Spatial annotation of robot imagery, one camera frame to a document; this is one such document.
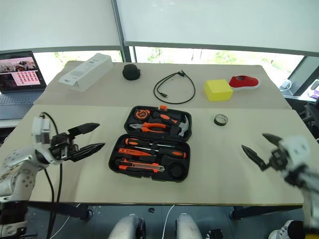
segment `orange-handled pliers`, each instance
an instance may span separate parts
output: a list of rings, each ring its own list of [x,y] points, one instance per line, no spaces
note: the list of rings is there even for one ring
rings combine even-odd
[[[155,131],[155,130],[151,130],[149,128],[152,128],[152,127],[168,128],[168,126],[166,124],[163,124],[163,123],[147,123],[147,122],[145,122],[143,124],[133,123],[133,124],[130,124],[130,127],[140,128],[143,133],[145,133],[145,132],[165,133],[164,131]]]

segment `claw hammer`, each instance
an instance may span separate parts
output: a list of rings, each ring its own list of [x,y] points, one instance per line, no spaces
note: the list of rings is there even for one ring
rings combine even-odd
[[[154,118],[160,118],[163,123],[167,123],[167,124],[170,124],[170,125],[175,125],[175,126],[178,126],[180,127],[180,133],[178,134],[179,136],[184,136],[184,133],[188,130],[188,127],[189,127],[189,122],[188,122],[188,118],[184,115],[185,117],[185,123],[182,123],[178,120],[175,120],[167,115],[164,115],[164,114],[160,114],[159,112],[154,112],[153,113],[153,117]]]

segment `yellow sponge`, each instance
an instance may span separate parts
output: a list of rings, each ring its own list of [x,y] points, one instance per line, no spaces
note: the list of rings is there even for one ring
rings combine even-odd
[[[209,101],[226,101],[233,94],[233,90],[225,79],[206,81],[204,91]]]

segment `white box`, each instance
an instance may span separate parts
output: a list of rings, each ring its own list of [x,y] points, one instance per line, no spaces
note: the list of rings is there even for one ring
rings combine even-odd
[[[112,67],[113,62],[109,55],[97,53],[62,76],[59,82],[68,85],[73,90],[84,92],[111,70]]]

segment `open tool case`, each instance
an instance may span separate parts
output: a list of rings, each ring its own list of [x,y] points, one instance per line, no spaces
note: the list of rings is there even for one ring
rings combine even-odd
[[[114,172],[160,181],[181,182],[187,177],[190,148],[186,141],[191,136],[189,113],[166,106],[136,106],[124,128],[127,134],[117,140],[109,161]]]

